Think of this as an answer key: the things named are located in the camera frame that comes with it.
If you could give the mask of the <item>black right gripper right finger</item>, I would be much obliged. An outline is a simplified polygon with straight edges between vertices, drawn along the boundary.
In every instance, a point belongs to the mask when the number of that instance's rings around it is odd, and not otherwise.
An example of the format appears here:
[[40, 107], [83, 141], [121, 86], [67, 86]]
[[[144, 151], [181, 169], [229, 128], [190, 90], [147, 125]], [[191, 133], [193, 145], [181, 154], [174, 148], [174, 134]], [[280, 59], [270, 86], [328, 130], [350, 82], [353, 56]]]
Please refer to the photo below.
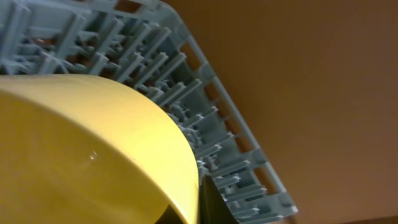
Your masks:
[[200, 223], [239, 224], [209, 175], [202, 178], [200, 186]]

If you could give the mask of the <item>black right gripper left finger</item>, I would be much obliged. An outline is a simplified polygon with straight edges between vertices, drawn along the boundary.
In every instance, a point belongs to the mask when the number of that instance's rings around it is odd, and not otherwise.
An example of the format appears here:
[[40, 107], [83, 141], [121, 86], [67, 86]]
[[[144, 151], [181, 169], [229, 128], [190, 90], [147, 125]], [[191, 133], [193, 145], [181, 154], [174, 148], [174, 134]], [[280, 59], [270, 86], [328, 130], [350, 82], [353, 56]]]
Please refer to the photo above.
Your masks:
[[184, 224], [178, 210], [173, 205], [168, 205], [155, 224]]

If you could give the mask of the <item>yellow bowl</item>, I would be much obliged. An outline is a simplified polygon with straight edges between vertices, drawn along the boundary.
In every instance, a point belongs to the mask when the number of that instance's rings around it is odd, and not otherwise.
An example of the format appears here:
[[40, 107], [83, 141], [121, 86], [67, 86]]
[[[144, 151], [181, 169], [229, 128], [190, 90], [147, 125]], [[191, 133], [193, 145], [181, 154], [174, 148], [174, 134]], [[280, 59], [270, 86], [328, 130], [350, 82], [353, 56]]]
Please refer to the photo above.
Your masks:
[[92, 75], [1, 77], [2, 223], [198, 221], [191, 147], [155, 103]]

